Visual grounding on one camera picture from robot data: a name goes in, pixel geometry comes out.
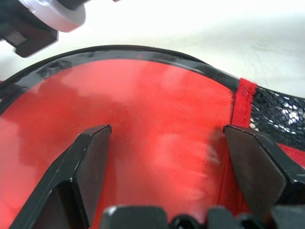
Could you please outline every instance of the red trim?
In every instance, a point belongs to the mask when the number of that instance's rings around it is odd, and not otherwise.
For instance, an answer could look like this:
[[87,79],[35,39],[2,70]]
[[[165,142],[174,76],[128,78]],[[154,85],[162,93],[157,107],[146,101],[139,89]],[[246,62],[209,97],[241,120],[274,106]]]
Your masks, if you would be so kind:
[[296,163],[305,168],[305,152],[283,144],[278,144],[282,150]]
[[[232,117],[233,125],[249,126],[251,103],[256,87],[257,85],[250,81],[245,79],[240,80],[235,97]],[[235,215],[241,212],[249,212],[249,208],[235,179],[229,152],[226,152],[223,182],[218,203],[230,209]]]
[[245,79],[240,80],[233,110],[232,124],[249,127],[251,104],[257,85]]

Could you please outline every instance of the white background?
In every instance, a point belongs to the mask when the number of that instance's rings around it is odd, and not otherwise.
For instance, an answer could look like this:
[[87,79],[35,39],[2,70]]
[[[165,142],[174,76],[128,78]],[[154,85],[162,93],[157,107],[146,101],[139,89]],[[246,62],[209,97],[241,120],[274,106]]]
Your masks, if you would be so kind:
[[92,0],[79,29],[23,59],[0,42],[0,79],[95,45],[172,49],[261,86],[305,97],[305,0]]

